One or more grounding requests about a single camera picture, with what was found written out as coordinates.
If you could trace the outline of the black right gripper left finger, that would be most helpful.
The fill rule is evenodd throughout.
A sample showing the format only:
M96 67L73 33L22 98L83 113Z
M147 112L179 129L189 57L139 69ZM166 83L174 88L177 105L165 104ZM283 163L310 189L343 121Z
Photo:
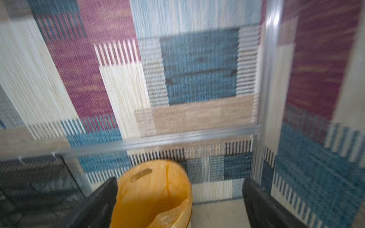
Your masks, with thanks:
M117 180L109 178L80 205L57 221L58 228L108 228L117 197Z

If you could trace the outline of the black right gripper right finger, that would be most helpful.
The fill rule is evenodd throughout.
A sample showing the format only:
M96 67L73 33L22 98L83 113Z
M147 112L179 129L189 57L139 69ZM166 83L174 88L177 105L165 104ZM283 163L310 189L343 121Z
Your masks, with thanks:
M252 228L307 227L251 178L245 178L242 195Z

